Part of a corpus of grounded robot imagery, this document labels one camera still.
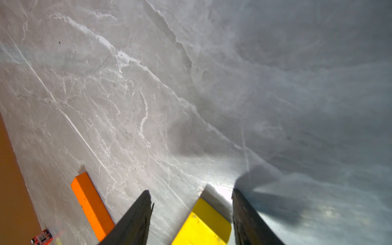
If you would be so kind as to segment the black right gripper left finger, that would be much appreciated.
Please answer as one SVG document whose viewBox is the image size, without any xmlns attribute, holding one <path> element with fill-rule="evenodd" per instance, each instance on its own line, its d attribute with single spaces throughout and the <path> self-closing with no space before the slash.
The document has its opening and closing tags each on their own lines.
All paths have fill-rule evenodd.
<svg viewBox="0 0 392 245">
<path fill-rule="evenodd" d="M 99 245 L 146 245 L 153 209 L 150 192 L 145 190 Z"/>
</svg>

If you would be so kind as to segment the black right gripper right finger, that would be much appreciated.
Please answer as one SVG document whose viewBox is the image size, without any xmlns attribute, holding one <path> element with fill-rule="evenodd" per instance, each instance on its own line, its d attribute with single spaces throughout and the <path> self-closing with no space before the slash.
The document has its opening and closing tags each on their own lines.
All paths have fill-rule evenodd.
<svg viewBox="0 0 392 245">
<path fill-rule="evenodd" d="M 232 203 L 237 245 L 284 245 L 237 188 L 233 190 Z"/>
</svg>

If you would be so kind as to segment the orange building block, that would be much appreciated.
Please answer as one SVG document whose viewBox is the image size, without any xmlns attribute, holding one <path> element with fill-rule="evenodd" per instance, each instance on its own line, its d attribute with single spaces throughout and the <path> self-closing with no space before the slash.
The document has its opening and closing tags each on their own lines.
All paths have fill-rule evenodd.
<svg viewBox="0 0 392 245">
<path fill-rule="evenodd" d="M 88 173 L 84 172 L 76 176 L 70 186 L 98 241 L 102 242 L 115 224 Z"/>
</svg>

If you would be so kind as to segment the yellow building block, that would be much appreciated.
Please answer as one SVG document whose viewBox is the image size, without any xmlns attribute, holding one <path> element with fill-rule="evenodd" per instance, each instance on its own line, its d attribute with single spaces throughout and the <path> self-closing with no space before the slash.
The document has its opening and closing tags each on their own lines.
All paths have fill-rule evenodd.
<svg viewBox="0 0 392 245">
<path fill-rule="evenodd" d="M 231 223 L 202 198 L 198 199 L 173 245 L 226 245 Z"/>
</svg>

